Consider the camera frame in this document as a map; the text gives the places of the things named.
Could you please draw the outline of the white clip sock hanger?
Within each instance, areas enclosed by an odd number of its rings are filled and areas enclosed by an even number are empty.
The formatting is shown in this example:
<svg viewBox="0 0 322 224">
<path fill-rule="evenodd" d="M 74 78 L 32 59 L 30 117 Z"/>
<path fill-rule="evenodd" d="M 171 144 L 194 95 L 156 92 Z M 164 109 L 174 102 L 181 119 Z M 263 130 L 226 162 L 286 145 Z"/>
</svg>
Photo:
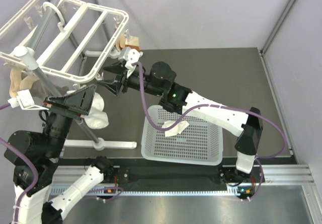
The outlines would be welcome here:
<svg viewBox="0 0 322 224">
<path fill-rule="evenodd" d="M 63 3 L 70 3 L 78 6 L 78 10 L 74 13 L 72 18 L 66 22 L 63 17 L 61 11 L 58 7 Z M 123 11 L 114 8 L 109 8 L 106 6 L 101 6 L 97 4 L 87 3 L 80 0 L 60 0 L 58 5 L 55 6 L 50 2 L 44 2 L 42 8 L 46 10 L 47 8 L 52 9 L 59 17 L 59 22 L 57 23 L 57 27 L 59 29 L 58 35 L 53 39 L 53 41 L 49 44 L 49 46 L 43 51 L 43 53 L 37 58 L 34 58 L 34 54 L 28 56 L 30 62 L 21 59 L 29 53 L 30 50 L 26 47 L 26 44 L 29 43 L 33 34 L 35 33 L 35 29 L 33 29 L 26 37 L 24 37 L 23 41 L 13 50 L 11 53 L 1 52 L 1 59 L 8 63 L 13 67 L 18 68 L 29 68 L 30 65 L 36 62 L 36 66 L 40 67 L 40 69 L 50 76 L 54 76 L 57 78 L 61 78 L 74 83 L 87 83 L 95 78 L 98 74 L 99 70 L 103 66 L 103 63 L 109 56 L 109 53 L 112 51 L 114 45 L 117 42 L 117 39 L 126 29 L 127 23 L 129 21 L 129 15 Z M 63 65 L 62 69 L 54 69 L 50 67 L 46 67 L 45 64 L 52 58 L 54 53 L 59 49 L 59 47 L 69 38 L 77 24 L 84 17 L 85 13 L 88 10 L 99 12 L 100 15 L 98 19 L 95 21 L 93 26 L 89 29 L 88 33 L 85 35 L 84 39 L 80 42 L 79 46 L 72 53 L 71 57 L 67 60 L 67 62 Z M 97 61 L 94 66 L 90 70 L 90 72 L 84 76 L 77 76 L 69 73 L 69 69 L 75 63 L 77 58 L 83 52 L 84 48 L 87 46 L 93 35 L 96 33 L 98 28 L 102 25 L 103 21 L 107 16 L 114 15 L 120 16 L 121 21 L 118 24 L 116 31 L 111 36 L 111 39 L 103 49 L 102 53 L 99 55 Z"/>
</svg>

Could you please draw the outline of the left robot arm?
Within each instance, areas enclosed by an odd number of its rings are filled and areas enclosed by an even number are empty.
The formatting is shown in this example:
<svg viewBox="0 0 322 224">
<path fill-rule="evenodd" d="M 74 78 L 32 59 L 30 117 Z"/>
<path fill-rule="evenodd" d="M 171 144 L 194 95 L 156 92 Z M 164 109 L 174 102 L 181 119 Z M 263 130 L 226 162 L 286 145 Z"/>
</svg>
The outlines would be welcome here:
<svg viewBox="0 0 322 224">
<path fill-rule="evenodd" d="M 70 210 L 97 184 L 115 176 L 113 164 L 98 156 L 61 197 L 47 200 L 53 175 L 71 124 L 87 116 L 96 92 L 95 85 L 71 94 L 46 97 L 39 108 L 42 132 L 19 130 L 8 141 L 4 157 L 14 166 L 16 200 L 12 223 L 62 223 Z"/>
</svg>

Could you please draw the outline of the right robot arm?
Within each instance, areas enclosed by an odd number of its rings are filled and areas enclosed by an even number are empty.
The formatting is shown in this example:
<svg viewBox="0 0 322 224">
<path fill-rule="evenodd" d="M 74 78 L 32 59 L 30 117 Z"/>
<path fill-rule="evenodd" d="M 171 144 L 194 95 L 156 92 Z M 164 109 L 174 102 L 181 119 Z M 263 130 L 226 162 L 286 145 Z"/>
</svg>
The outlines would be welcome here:
<svg viewBox="0 0 322 224">
<path fill-rule="evenodd" d="M 180 118 L 166 130 L 176 127 L 186 116 L 199 118 L 217 125 L 237 137 L 235 149 L 237 161 L 235 176 L 245 182 L 253 176 L 253 166 L 263 131 L 263 120 L 259 109 L 248 111 L 229 108 L 208 100 L 189 88 L 175 82 L 177 74 L 162 61 L 152 65 L 146 73 L 140 62 L 125 64 L 120 61 L 103 68 L 114 73 L 112 80 L 100 80 L 98 85 L 106 88 L 115 96 L 128 89 L 140 91 L 144 112 L 147 113 L 145 94 L 160 98 L 159 105 Z"/>
</svg>

